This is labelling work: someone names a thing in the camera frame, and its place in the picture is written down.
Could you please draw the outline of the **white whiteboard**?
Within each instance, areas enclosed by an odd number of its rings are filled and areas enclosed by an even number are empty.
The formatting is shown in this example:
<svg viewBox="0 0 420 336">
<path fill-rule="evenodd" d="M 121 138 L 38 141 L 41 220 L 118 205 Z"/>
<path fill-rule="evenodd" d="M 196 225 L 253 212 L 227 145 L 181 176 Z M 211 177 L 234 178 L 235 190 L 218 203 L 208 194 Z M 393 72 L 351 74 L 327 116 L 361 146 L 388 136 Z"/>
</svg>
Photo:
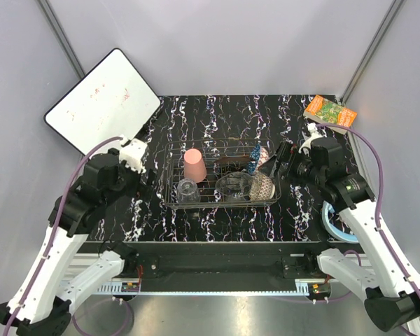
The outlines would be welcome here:
<svg viewBox="0 0 420 336">
<path fill-rule="evenodd" d="M 160 98 L 123 51 L 114 48 L 44 120 L 84 155 L 111 137 L 133 139 L 159 107 Z"/>
</svg>

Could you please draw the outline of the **wire dish rack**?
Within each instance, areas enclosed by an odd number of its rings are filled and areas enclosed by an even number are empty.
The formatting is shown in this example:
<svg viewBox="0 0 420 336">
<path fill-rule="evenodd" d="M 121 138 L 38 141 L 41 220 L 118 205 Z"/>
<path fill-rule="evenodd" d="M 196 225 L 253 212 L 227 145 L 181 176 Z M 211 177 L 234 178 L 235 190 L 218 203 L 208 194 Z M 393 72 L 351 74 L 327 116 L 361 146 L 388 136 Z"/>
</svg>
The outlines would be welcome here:
<svg viewBox="0 0 420 336">
<path fill-rule="evenodd" d="M 166 145 L 164 153 L 163 169 L 163 192 L 164 203 L 173 209 L 194 208 L 247 208 L 266 207 L 277 202 L 281 198 L 280 178 L 275 177 L 275 193 L 272 199 L 265 201 L 251 201 L 247 197 L 245 201 L 224 202 L 223 197 L 216 191 L 216 182 L 226 174 L 232 172 L 247 172 L 247 164 L 214 164 L 218 158 L 225 156 L 249 156 L 256 144 L 265 147 L 269 153 L 274 152 L 274 144 L 268 139 L 201 139 L 192 141 L 173 141 Z M 200 201 L 196 203 L 181 204 L 177 201 L 177 185 L 184 179 L 184 153 L 191 148 L 196 148 L 202 153 L 206 166 L 206 178 L 197 186 L 200 192 Z"/>
</svg>

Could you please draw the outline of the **blue orange patterned bowl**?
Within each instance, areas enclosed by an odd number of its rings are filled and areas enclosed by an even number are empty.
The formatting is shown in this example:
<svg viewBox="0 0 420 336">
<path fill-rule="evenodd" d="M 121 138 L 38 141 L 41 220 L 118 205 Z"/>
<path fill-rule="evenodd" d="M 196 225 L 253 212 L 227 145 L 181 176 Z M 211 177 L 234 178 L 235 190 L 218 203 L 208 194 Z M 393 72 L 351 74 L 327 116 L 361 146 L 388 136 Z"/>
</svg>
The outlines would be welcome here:
<svg viewBox="0 0 420 336">
<path fill-rule="evenodd" d="M 257 143 L 250 154 L 250 162 L 247 165 L 247 172 L 253 174 L 258 168 L 270 158 L 269 151 Z"/>
</svg>

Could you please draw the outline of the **brown patterned ceramic bowl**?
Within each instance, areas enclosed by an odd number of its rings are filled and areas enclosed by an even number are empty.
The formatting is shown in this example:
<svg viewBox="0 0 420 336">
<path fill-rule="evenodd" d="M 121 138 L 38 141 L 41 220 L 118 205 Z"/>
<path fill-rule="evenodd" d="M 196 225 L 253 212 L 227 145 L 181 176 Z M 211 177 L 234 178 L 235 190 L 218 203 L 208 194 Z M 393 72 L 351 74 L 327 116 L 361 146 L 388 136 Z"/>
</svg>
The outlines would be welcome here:
<svg viewBox="0 0 420 336">
<path fill-rule="evenodd" d="M 273 198 L 275 184 L 272 179 L 260 171 L 255 171 L 249 197 L 251 201 L 265 201 Z"/>
</svg>

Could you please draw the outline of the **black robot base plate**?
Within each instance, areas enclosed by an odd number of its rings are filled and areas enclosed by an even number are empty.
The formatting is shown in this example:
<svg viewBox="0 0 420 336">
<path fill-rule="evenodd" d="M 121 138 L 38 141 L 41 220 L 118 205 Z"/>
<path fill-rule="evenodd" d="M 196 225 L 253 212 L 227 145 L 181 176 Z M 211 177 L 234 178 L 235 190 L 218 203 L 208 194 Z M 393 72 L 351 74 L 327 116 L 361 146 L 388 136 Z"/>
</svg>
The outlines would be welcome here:
<svg viewBox="0 0 420 336">
<path fill-rule="evenodd" d="M 318 242 L 133 242 L 143 279 L 171 274 L 266 273 L 325 278 L 316 254 Z"/>
</svg>

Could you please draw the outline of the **clear drinking glass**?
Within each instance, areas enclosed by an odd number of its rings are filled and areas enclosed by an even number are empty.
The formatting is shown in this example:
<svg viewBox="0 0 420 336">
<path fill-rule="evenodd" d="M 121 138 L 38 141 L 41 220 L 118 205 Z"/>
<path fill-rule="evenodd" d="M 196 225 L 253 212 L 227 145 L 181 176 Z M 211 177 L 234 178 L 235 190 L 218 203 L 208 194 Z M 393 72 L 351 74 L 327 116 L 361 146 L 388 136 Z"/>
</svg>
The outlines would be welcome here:
<svg viewBox="0 0 420 336">
<path fill-rule="evenodd" d="M 192 179 L 183 178 L 177 185 L 177 201 L 181 204 L 196 203 L 200 201 L 200 190 Z"/>
</svg>

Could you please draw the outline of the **light blue headphones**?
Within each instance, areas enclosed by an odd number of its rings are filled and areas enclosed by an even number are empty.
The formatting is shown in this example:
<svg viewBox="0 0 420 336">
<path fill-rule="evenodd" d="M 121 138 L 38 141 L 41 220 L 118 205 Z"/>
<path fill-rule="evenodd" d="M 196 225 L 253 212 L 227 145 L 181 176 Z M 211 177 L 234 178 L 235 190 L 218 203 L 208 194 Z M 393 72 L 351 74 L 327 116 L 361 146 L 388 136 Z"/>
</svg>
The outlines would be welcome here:
<svg viewBox="0 0 420 336">
<path fill-rule="evenodd" d="M 321 210 L 321 220 L 325 230 L 336 240 L 345 242 L 348 244 L 357 244 L 358 239 L 354 234 L 345 233 L 335 227 L 332 222 L 332 219 L 335 215 L 335 210 L 330 203 L 326 201 L 323 202 L 322 210 Z"/>
</svg>

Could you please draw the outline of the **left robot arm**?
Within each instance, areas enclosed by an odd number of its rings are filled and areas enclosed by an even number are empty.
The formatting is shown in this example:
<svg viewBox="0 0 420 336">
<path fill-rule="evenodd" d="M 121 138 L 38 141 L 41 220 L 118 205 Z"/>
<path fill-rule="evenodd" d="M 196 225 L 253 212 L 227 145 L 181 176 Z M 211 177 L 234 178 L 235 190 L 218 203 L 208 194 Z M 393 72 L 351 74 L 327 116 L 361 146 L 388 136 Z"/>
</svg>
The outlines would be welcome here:
<svg viewBox="0 0 420 336">
<path fill-rule="evenodd" d="M 66 286 L 61 282 L 79 248 L 109 206 L 148 189 L 140 181 L 145 143 L 86 155 L 49 217 L 38 258 L 8 302 L 0 304 L 0 324 L 18 335 L 61 335 L 78 308 L 113 277 L 139 275 L 138 252 L 114 241 Z"/>
</svg>

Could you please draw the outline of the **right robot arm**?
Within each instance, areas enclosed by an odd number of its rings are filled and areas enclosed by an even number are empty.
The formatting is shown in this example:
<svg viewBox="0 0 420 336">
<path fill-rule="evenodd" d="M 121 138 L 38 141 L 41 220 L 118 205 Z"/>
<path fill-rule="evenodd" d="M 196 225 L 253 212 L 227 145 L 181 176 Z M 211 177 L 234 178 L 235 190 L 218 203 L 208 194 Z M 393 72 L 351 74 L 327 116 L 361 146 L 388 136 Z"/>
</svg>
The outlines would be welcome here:
<svg viewBox="0 0 420 336">
<path fill-rule="evenodd" d="M 336 248 L 304 259 L 311 277 L 335 278 L 364 304 L 384 332 L 420 319 L 420 273 L 405 257 L 380 214 L 380 200 L 359 174 L 347 172 L 335 138 L 318 136 L 298 148 L 283 142 L 259 170 L 271 177 L 311 183 L 356 236 L 373 273 L 346 259 Z"/>
</svg>

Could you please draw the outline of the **clear glass square plate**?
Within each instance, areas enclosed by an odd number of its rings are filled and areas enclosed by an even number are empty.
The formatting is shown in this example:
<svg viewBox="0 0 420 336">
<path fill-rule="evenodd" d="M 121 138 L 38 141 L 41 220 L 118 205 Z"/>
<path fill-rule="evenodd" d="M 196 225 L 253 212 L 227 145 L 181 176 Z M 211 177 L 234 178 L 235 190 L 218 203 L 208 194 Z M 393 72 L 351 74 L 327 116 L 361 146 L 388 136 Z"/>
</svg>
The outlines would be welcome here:
<svg viewBox="0 0 420 336">
<path fill-rule="evenodd" d="M 224 202 L 245 201 L 250 194 L 253 177 L 245 172 L 232 172 L 221 177 L 215 184 Z"/>
</svg>

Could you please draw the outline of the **red floral plate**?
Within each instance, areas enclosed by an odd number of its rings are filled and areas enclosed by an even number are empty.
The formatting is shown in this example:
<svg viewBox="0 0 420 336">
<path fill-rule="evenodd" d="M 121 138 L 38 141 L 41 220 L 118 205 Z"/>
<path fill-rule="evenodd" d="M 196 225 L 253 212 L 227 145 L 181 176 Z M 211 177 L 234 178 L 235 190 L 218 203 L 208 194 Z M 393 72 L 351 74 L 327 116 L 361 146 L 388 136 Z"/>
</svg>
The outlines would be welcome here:
<svg viewBox="0 0 420 336">
<path fill-rule="evenodd" d="M 254 162 L 254 159 L 250 156 L 225 156 L 220 157 L 214 161 L 215 165 L 247 165 L 249 163 Z"/>
</svg>

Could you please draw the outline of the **orange green book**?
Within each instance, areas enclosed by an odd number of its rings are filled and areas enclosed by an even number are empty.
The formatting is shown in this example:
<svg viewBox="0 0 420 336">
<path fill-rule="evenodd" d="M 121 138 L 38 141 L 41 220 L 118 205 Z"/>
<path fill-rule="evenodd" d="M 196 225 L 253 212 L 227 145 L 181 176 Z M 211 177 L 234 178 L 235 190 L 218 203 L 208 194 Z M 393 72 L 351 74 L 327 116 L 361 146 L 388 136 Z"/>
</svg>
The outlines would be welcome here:
<svg viewBox="0 0 420 336">
<path fill-rule="evenodd" d="M 333 127 L 333 125 L 350 127 L 356 119 L 357 113 L 321 95 L 316 95 L 304 110 L 303 116 L 319 124 L 330 124 L 331 130 L 345 135 L 347 133 L 345 129 Z"/>
</svg>

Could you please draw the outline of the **pink plastic cup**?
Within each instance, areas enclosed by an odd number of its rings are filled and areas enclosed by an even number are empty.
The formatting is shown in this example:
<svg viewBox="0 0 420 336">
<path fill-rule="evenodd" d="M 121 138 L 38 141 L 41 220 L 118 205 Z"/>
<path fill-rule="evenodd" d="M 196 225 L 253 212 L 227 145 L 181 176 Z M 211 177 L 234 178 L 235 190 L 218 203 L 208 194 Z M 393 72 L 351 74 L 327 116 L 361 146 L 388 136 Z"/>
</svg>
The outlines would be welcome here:
<svg viewBox="0 0 420 336">
<path fill-rule="evenodd" d="M 200 150 L 191 148 L 184 153 L 184 177 L 201 183 L 207 176 L 207 169 Z"/>
</svg>

